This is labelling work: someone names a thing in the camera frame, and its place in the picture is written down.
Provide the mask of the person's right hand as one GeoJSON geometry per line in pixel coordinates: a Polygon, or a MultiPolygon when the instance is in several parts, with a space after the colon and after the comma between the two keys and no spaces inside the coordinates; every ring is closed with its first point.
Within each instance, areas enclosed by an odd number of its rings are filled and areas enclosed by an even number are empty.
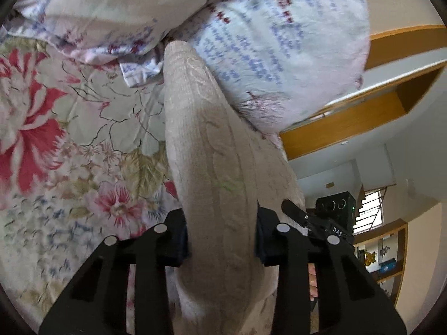
{"type": "Polygon", "coordinates": [[[310,292],[310,300],[313,301],[318,297],[317,292],[317,276],[315,265],[309,263],[308,264],[308,276],[309,276],[309,292],[310,292]]]}

